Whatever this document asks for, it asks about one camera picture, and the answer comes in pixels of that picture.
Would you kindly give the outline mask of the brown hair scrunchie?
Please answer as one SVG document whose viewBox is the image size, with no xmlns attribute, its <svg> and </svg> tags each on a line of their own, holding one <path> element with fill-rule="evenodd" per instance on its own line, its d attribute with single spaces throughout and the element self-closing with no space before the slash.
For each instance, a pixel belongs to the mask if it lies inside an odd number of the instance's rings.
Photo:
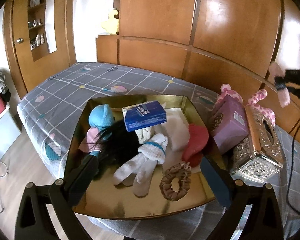
<svg viewBox="0 0 300 240">
<path fill-rule="evenodd" d="M 184 161 L 165 171 L 160 182 L 160 191 L 166 200 L 179 201 L 185 197 L 191 184 L 191 166 Z"/>
</svg>

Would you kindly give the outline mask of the red knitted hat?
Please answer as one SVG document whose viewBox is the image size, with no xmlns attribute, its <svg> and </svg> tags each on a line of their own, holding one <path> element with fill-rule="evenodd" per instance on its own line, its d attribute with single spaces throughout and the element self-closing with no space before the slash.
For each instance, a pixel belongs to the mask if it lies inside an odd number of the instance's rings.
<svg viewBox="0 0 300 240">
<path fill-rule="evenodd" d="M 209 132 L 206 127 L 190 124 L 189 134 L 190 138 L 181 159 L 189 163 L 191 167 L 196 167 L 200 164 L 203 157 L 201 150 L 207 145 Z"/>
</svg>

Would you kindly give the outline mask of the white foam block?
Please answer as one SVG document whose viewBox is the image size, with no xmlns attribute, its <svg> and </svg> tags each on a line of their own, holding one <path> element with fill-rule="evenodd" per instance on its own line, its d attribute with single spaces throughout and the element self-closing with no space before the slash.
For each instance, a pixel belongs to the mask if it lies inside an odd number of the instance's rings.
<svg viewBox="0 0 300 240">
<path fill-rule="evenodd" d="M 190 138 L 188 127 L 178 118 L 167 119 L 165 123 L 157 125 L 155 131 L 168 137 L 168 145 L 174 152 L 182 151 Z"/>
</svg>

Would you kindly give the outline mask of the white sock pair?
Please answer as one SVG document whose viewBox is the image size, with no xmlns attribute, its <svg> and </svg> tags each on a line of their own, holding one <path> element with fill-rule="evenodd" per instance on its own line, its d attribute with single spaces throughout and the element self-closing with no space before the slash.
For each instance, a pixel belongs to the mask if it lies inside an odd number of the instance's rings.
<svg viewBox="0 0 300 240">
<path fill-rule="evenodd" d="M 153 135 L 151 139 L 138 148 L 138 154 L 120 166 L 113 175 L 113 185 L 132 182 L 133 194 L 144 197 L 148 194 L 153 172 L 157 165 L 165 162 L 168 137 L 162 133 Z"/>
</svg>

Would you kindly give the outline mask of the blue plush doll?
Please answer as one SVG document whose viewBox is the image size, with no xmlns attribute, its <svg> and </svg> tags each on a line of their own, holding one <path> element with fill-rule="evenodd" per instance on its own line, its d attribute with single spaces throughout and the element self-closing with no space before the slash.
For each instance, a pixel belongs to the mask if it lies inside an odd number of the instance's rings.
<svg viewBox="0 0 300 240">
<path fill-rule="evenodd" d="M 90 155 L 98 156 L 104 148 L 101 133 L 108 127 L 114 124 L 115 118 L 108 104 L 96 106 L 89 115 L 88 129 L 85 138 L 79 145 L 79 150 Z"/>
</svg>

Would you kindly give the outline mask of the cream cloth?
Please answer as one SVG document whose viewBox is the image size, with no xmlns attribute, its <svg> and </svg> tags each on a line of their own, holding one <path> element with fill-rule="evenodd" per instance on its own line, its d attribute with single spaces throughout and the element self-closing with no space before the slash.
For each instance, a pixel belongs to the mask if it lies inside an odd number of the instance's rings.
<svg viewBox="0 0 300 240">
<path fill-rule="evenodd" d="M 153 126 L 135 130 L 139 144 L 142 145 L 153 137 L 155 129 Z"/>
</svg>

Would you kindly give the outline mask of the blue Tempo tissue pack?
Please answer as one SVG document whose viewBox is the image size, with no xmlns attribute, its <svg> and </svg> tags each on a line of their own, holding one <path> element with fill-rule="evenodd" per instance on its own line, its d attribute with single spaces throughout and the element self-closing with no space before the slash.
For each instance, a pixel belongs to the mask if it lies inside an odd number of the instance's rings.
<svg viewBox="0 0 300 240">
<path fill-rule="evenodd" d="M 152 127 L 167 121 L 166 111 L 158 101 L 147 101 L 124 107 L 122 114 L 128 132 Z"/>
</svg>

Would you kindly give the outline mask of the white dotted towel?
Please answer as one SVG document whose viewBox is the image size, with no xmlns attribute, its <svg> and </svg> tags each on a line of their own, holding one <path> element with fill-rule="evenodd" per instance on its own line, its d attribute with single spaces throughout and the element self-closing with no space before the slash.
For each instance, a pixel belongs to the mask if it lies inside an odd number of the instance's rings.
<svg viewBox="0 0 300 240">
<path fill-rule="evenodd" d="M 173 165 L 181 162 L 181 157 L 190 139 L 189 123 L 180 108 L 165 109 L 167 121 L 162 123 L 162 133 L 168 137 L 165 162 L 162 170 L 165 172 Z"/>
</svg>

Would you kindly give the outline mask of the ornate silver tissue box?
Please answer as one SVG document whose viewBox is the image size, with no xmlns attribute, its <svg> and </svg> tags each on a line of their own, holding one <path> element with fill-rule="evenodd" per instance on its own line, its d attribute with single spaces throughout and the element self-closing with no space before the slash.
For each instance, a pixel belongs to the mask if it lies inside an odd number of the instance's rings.
<svg viewBox="0 0 300 240">
<path fill-rule="evenodd" d="M 249 134 L 234 147 L 232 174 L 264 183 L 283 169 L 280 141 L 271 121 L 245 106 Z"/>
</svg>

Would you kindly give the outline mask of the purple cardboard box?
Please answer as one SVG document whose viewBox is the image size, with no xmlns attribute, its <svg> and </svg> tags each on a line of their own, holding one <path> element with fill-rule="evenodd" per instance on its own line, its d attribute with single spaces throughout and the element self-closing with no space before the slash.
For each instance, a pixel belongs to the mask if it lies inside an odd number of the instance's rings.
<svg viewBox="0 0 300 240">
<path fill-rule="evenodd" d="M 249 129 L 243 105 L 226 95 L 211 113 L 210 134 L 221 154 L 246 138 Z"/>
</svg>

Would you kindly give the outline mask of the white side cabinet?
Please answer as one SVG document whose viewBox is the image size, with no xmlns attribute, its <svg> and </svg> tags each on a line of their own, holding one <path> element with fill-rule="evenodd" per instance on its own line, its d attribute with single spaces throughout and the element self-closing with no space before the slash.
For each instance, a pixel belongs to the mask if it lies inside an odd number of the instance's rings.
<svg viewBox="0 0 300 240">
<path fill-rule="evenodd" d="M 10 104 L 0 114 L 0 159 L 21 134 L 21 130 L 10 113 Z"/>
</svg>

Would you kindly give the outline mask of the grey checked bed sheet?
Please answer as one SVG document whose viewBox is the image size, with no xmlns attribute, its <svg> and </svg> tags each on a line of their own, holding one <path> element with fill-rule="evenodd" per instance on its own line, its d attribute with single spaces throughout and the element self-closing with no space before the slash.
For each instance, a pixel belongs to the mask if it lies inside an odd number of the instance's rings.
<svg viewBox="0 0 300 240">
<path fill-rule="evenodd" d="M 217 94 L 204 87 L 139 68 L 82 62 L 54 75 L 26 94 L 17 107 L 21 121 L 44 165 L 55 178 L 64 175 L 75 127 L 91 98 L 132 94 L 188 97 L 204 118 Z M 284 237 L 300 228 L 300 144 L 276 128 L 285 163 L 270 179 L 283 222 Z M 136 239 L 205 239 L 224 213 L 216 201 L 166 218 L 107 220 L 91 218 L 106 230 Z"/>
</svg>

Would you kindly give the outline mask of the gold metal tray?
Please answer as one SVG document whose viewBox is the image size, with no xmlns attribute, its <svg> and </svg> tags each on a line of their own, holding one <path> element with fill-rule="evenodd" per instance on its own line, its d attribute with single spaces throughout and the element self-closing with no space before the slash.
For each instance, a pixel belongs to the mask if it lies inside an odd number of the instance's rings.
<svg viewBox="0 0 300 240">
<path fill-rule="evenodd" d="M 214 200 L 199 168 L 199 145 L 207 139 L 185 96 L 90 99 L 64 174 L 73 210 L 133 220 L 173 215 Z"/>
</svg>

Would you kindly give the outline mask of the wooden shelf cabinet door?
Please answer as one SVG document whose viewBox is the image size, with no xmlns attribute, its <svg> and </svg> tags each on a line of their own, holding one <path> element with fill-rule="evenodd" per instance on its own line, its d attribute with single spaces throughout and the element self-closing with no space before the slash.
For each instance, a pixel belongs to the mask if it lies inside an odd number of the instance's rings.
<svg viewBox="0 0 300 240">
<path fill-rule="evenodd" d="M 7 0 L 6 55 L 20 97 L 76 62 L 73 0 Z"/>
</svg>

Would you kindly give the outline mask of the wooden wardrobe wall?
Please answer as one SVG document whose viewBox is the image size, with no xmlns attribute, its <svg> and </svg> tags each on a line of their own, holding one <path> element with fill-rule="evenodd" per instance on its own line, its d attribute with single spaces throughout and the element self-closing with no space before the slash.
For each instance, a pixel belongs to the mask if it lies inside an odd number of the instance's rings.
<svg viewBox="0 0 300 240">
<path fill-rule="evenodd" d="M 300 100 L 282 108 L 271 62 L 300 69 L 300 10 L 293 0 L 115 0 L 119 33 L 97 41 L 100 62 L 152 70 L 218 92 L 223 83 L 261 102 L 300 142 Z"/>
</svg>

